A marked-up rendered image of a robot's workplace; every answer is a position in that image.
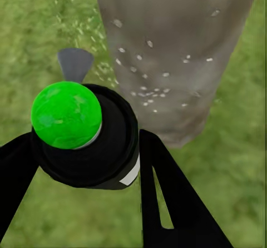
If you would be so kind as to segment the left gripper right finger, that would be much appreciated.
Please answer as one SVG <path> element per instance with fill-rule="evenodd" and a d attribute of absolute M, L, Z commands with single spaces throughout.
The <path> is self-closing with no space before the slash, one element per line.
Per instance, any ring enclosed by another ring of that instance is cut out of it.
<path fill-rule="evenodd" d="M 140 130 L 139 147 L 144 248 L 233 248 L 162 140 Z M 173 230 L 161 226 L 152 167 Z"/>

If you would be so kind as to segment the pesticide atomizer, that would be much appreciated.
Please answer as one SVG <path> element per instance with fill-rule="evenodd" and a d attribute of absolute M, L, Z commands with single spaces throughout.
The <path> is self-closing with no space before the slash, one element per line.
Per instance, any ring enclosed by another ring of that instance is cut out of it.
<path fill-rule="evenodd" d="M 92 63 L 78 47 L 57 53 L 64 82 L 52 82 L 31 108 L 31 145 L 43 172 L 70 187 L 121 190 L 140 169 L 140 132 L 116 90 L 83 84 Z"/>

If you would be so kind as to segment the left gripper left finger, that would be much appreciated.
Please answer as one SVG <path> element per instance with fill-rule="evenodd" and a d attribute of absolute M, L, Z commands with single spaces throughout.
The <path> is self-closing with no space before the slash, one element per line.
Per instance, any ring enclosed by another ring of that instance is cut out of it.
<path fill-rule="evenodd" d="M 2 241 L 38 167 L 25 133 L 0 148 L 0 242 Z"/>

